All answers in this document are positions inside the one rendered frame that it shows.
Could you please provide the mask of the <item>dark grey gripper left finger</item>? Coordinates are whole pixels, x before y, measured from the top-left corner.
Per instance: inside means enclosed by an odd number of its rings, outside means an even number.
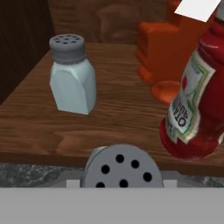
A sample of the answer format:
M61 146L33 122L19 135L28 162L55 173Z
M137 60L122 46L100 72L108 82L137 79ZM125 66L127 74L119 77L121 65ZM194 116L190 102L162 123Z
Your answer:
M80 188L84 171L65 171L60 180L65 188Z

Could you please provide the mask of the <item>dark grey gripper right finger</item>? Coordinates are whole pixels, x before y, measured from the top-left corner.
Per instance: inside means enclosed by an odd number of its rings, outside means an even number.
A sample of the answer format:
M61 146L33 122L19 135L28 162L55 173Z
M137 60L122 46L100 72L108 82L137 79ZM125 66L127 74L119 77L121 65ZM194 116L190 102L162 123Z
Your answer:
M177 188L182 186L181 175L177 171L161 171L165 188Z

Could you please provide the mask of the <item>shaker with grey holed cap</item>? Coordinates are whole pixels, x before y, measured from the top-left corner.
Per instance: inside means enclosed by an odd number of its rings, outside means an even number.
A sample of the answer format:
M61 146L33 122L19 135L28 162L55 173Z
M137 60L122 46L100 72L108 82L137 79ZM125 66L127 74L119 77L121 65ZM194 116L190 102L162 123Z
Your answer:
M153 158L130 144L93 148L81 179L86 188L163 187Z

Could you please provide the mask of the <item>brown wooden cabinet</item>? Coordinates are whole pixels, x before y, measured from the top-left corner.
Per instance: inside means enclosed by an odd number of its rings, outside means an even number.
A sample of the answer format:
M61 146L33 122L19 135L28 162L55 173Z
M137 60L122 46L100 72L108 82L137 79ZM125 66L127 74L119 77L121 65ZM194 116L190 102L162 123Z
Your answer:
M224 177L224 146L202 161L172 157L158 126L166 105L137 77L133 45L87 44L96 69L97 103L90 115L59 112L49 87L53 62L46 54L0 105L0 161L34 165L85 165L97 146L134 144L162 170Z

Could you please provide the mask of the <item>red ketchup bottle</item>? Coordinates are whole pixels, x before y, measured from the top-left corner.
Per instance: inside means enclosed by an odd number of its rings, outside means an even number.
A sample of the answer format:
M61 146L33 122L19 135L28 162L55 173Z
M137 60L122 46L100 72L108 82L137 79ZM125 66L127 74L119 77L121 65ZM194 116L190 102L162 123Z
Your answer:
M188 160L205 158L224 140L224 0L199 36L159 135L170 154Z

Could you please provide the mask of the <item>white shaker with grey cap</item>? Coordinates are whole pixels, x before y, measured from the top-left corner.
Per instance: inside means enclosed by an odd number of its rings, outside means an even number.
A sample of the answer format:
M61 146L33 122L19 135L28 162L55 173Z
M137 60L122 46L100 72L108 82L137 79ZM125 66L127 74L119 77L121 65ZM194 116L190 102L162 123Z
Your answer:
M96 103L96 81L85 39L78 34L60 34L50 38L49 46L53 59L50 87L57 109L88 115Z

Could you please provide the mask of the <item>orange blocky object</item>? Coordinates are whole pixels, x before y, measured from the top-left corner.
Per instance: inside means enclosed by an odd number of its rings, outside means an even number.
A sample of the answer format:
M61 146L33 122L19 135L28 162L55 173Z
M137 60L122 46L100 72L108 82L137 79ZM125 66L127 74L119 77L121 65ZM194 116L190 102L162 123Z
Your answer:
M136 33L137 74L150 86L150 94L167 104L179 91L186 62L209 26L176 14L181 2L167 0L165 21L140 22Z

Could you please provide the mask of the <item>white flat panel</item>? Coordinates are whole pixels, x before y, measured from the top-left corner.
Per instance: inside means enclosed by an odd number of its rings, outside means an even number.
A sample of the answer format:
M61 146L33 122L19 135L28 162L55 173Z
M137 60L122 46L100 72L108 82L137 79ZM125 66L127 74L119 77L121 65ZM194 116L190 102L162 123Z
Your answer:
M182 0L174 13L206 22L221 3L222 0Z

